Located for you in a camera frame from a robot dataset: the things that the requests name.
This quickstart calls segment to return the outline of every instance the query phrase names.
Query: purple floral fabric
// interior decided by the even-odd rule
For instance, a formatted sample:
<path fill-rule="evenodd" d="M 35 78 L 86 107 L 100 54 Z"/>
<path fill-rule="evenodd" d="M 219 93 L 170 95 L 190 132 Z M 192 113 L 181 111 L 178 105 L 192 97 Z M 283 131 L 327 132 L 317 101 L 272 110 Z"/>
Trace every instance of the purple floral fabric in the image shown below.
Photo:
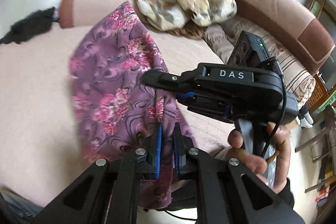
<path fill-rule="evenodd" d="M 82 40 L 70 60 L 72 105 L 79 125 L 83 157 L 117 160 L 141 147 L 162 123 L 160 177 L 143 181 L 139 206 L 163 208 L 171 202 L 175 180 L 172 131 L 180 122 L 189 126 L 176 107 L 174 94 L 140 83 L 150 69 L 168 72 L 162 55 L 129 2 L 101 20 Z"/>

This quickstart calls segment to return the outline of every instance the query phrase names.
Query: crumpled floral blanket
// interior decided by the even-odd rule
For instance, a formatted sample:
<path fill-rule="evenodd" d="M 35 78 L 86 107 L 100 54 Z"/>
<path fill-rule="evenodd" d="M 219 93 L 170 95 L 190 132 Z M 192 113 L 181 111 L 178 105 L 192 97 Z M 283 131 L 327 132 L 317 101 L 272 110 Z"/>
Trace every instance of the crumpled floral blanket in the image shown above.
<path fill-rule="evenodd" d="M 101 20 L 82 40 L 70 60 L 72 105 L 83 157 L 117 160 L 141 147 L 156 120 L 163 128 L 160 177 L 143 181 L 139 206 L 164 208 L 171 203 L 172 132 L 180 122 L 190 128 L 176 107 L 173 93 L 140 83 L 150 69 L 168 72 L 161 53 L 129 2 Z"/>
<path fill-rule="evenodd" d="M 185 32 L 182 30 L 187 22 L 192 21 L 198 26 L 198 29 L 193 31 L 196 33 L 197 31 L 201 32 L 202 36 L 200 39 L 202 39 L 203 34 L 206 31 L 206 28 L 204 27 L 210 26 L 213 23 L 224 22 L 235 16 L 237 13 L 235 0 L 135 1 L 140 12 L 156 29 L 160 31 L 170 31 L 170 33 L 175 35 L 185 35 L 188 33 L 188 30 Z"/>

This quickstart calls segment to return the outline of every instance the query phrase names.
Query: human hand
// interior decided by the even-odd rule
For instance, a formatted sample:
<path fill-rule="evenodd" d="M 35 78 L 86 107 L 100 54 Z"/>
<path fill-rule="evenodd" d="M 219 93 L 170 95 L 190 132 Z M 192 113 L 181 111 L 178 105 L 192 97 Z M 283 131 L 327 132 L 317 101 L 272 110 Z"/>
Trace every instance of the human hand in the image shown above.
<path fill-rule="evenodd" d="M 266 128 L 268 134 L 271 134 L 274 126 L 274 123 L 268 123 Z M 228 150 L 225 158 L 229 159 L 234 157 L 239 159 L 241 163 L 243 163 L 247 168 L 254 172 L 260 178 L 260 180 L 268 185 L 267 179 L 262 176 L 267 168 L 266 161 L 259 156 L 252 155 L 246 150 L 241 149 L 241 146 L 243 145 L 242 134 L 237 130 L 233 130 L 231 131 L 227 140 L 232 148 Z M 287 175 L 291 155 L 288 129 L 285 126 L 280 126 L 273 136 L 273 141 L 279 151 L 279 155 L 277 157 L 277 167 L 273 191 L 275 193 L 280 193 L 287 183 Z"/>

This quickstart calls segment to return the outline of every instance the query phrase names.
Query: silver bolt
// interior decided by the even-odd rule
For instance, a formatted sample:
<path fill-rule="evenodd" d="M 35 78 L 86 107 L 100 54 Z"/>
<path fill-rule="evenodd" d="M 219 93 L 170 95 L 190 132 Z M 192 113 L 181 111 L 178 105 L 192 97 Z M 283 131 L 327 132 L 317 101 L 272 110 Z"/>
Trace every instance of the silver bolt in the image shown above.
<path fill-rule="evenodd" d="M 196 156 L 196 155 L 198 155 L 199 152 L 200 152 L 200 151 L 199 151 L 197 148 L 190 148 L 190 149 L 189 149 L 189 154 L 190 154 L 190 155 L 194 155 L 194 156 Z"/>
<path fill-rule="evenodd" d="M 135 153 L 139 156 L 145 155 L 146 154 L 146 149 L 144 148 L 138 148 Z"/>
<path fill-rule="evenodd" d="M 229 159 L 229 164 L 233 166 L 237 166 L 239 164 L 239 160 L 236 158 L 230 158 Z"/>
<path fill-rule="evenodd" d="M 99 159 L 99 160 L 96 160 L 96 164 L 98 166 L 104 166 L 106 164 L 106 159 Z"/>

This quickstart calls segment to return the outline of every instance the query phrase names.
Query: blue denim fabric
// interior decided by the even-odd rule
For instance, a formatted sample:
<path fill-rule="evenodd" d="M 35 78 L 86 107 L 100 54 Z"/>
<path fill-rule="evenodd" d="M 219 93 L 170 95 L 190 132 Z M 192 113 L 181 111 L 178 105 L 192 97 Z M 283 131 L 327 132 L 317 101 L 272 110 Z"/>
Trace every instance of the blue denim fabric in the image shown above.
<path fill-rule="evenodd" d="M 11 209 L 13 215 L 22 223 L 29 224 L 34 216 L 42 211 L 42 207 L 35 205 L 27 199 L 24 199 L 17 194 L 8 191 L 1 190 L 1 194 L 5 199 L 8 207 Z"/>

